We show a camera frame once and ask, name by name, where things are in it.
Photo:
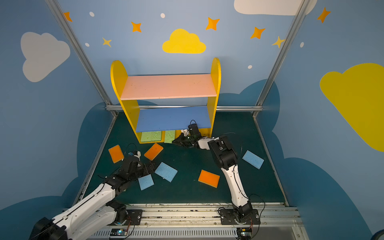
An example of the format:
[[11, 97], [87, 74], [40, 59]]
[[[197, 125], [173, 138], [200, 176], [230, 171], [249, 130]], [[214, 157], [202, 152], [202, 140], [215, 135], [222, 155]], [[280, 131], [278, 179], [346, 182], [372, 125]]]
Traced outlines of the green sponge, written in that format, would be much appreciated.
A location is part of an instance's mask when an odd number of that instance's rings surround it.
[[158, 142], [162, 140], [162, 131], [143, 132], [141, 136], [142, 143]]
[[165, 141], [166, 144], [171, 144], [175, 139], [176, 131], [166, 131], [165, 132]]

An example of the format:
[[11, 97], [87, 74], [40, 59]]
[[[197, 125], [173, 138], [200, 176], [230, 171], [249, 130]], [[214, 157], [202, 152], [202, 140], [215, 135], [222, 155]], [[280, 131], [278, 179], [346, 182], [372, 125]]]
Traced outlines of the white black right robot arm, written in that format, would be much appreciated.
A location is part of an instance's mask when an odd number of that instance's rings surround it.
[[227, 180], [234, 217], [238, 223], [244, 223], [253, 213], [253, 207], [242, 185], [237, 153], [229, 138], [225, 135], [217, 138], [204, 137], [197, 124], [190, 124], [187, 130], [182, 130], [181, 134], [172, 140], [172, 143], [186, 148], [211, 151], [214, 162], [222, 170]]

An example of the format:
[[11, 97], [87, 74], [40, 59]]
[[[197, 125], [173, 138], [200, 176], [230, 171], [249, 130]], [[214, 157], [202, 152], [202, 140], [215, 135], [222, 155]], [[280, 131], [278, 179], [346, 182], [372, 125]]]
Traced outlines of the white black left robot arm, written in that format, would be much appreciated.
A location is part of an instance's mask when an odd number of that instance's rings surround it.
[[33, 227], [30, 240], [85, 240], [99, 229], [128, 219], [126, 205], [115, 198], [132, 182], [154, 173], [156, 165], [144, 164], [140, 155], [129, 155], [122, 165], [88, 196], [52, 219], [42, 218]]

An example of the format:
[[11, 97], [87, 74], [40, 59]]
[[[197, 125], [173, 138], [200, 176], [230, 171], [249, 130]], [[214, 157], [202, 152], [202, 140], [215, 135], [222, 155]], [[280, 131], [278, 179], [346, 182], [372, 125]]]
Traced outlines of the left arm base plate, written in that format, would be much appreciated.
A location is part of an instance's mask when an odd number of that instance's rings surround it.
[[117, 213], [115, 225], [127, 226], [133, 224], [139, 226], [141, 224], [143, 210], [120, 210]]

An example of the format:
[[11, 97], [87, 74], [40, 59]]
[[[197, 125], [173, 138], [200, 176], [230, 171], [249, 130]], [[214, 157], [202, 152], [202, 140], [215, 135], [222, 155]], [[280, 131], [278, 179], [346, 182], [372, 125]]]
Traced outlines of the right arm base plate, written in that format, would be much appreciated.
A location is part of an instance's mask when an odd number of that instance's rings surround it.
[[234, 209], [218, 208], [218, 214], [222, 225], [258, 225], [261, 223], [259, 212], [256, 209], [241, 216]]

